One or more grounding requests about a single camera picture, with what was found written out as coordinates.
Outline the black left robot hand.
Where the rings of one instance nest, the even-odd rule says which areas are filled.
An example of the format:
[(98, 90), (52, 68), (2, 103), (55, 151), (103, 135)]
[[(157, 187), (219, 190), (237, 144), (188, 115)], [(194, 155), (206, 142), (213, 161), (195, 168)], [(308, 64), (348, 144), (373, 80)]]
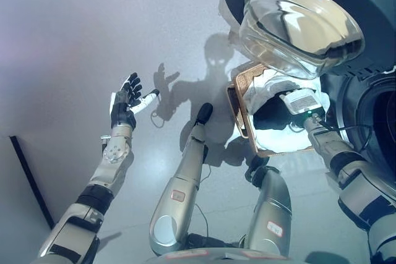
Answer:
[(142, 85), (136, 72), (132, 73), (117, 92), (111, 94), (110, 119), (111, 128), (129, 126), (136, 128), (136, 114), (148, 107), (159, 96), (160, 91), (153, 89), (142, 96)]

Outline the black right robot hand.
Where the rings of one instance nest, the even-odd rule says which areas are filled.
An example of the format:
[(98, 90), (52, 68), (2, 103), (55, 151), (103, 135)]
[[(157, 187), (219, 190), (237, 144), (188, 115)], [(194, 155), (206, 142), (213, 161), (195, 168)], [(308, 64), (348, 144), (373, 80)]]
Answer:
[(291, 115), (291, 122), (298, 127), (302, 127), (304, 122), (315, 114), (321, 118), (325, 116), (323, 105), (311, 89), (293, 90), (285, 95), (281, 94), (279, 98)]

